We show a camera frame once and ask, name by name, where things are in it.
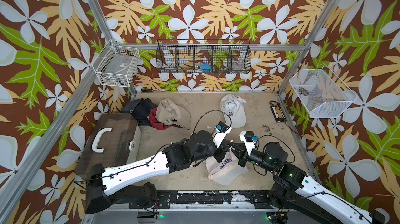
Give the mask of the cream pink baseball cap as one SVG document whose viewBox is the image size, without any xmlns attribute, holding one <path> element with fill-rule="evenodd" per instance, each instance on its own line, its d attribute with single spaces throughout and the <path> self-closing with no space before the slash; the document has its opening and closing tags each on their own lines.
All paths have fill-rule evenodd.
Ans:
<svg viewBox="0 0 400 224">
<path fill-rule="evenodd" d="M 221 185 L 231 184 L 238 176 L 249 172 L 246 167 L 241 167 L 238 158 L 232 151 L 226 152 L 221 162 L 214 157 L 206 159 L 208 179 Z"/>
</svg>

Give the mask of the white baseball cap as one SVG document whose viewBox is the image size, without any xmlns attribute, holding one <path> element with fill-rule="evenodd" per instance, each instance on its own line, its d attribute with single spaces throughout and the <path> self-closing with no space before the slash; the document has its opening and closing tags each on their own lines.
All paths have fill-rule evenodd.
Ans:
<svg viewBox="0 0 400 224">
<path fill-rule="evenodd" d="M 234 129 L 242 128 L 246 124 L 246 101 L 240 96 L 228 94 L 220 101 L 220 110 L 224 112 L 227 125 Z"/>
</svg>

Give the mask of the beige baseball cap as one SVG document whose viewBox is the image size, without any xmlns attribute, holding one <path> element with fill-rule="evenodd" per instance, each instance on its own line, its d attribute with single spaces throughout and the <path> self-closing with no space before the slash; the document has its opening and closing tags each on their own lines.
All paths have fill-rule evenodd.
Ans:
<svg viewBox="0 0 400 224">
<path fill-rule="evenodd" d="M 156 110 L 156 119 L 164 125 L 176 125 L 181 128 L 191 128 L 190 113 L 183 107 L 176 105 L 171 99 L 160 101 Z"/>
</svg>

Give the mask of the maroon baseball cap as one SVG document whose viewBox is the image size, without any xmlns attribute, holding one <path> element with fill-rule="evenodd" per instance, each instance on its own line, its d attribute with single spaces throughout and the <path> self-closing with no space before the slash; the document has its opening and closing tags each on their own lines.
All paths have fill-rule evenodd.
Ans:
<svg viewBox="0 0 400 224">
<path fill-rule="evenodd" d="M 153 128 L 155 128 L 156 130 L 160 130 L 160 131 L 166 130 L 171 127 L 180 128 L 180 126 L 178 126 L 178 125 L 166 125 L 164 123 L 159 122 L 156 118 L 156 111 L 157 111 L 157 109 L 154 108 L 149 115 L 149 122 Z"/>
</svg>

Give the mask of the black baseball cap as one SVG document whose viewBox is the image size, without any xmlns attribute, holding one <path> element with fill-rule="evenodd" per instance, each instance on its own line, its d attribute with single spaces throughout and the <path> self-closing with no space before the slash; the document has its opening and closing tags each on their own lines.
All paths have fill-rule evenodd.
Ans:
<svg viewBox="0 0 400 224">
<path fill-rule="evenodd" d="M 157 108 L 150 99 L 137 99 L 126 104 L 120 113 L 129 113 L 137 121 L 139 126 L 151 126 L 150 113 Z"/>
</svg>

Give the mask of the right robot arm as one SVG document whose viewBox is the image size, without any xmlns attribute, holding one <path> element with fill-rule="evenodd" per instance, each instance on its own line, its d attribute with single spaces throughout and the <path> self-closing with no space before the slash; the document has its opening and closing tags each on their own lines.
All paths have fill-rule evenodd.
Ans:
<svg viewBox="0 0 400 224">
<path fill-rule="evenodd" d="M 293 209 L 321 224 L 383 224 L 385 216 L 369 212 L 334 194 L 296 165 L 278 142 L 267 143 L 263 151 L 246 144 L 234 144 L 239 165 L 252 163 L 270 172 L 274 185 L 268 202 L 279 209 Z"/>
</svg>

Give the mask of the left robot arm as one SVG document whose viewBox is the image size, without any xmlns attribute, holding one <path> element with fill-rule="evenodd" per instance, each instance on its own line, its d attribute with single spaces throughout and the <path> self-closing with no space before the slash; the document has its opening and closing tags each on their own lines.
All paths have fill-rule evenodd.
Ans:
<svg viewBox="0 0 400 224">
<path fill-rule="evenodd" d="M 85 181 L 84 211 L 95 214 L 119 203 L 151 207 L 157 201 L 155 186 L 151 183 L 137 186 L 137 182 L 187 169 L 209 157 L 221 160 L 232 144 L 223 139 L 217 145 L 209 132 L 199 131 L 179 142 L 163 145 L 155 155 L 143 160 L 108 168 L 95 164 Z"/>
</svg>

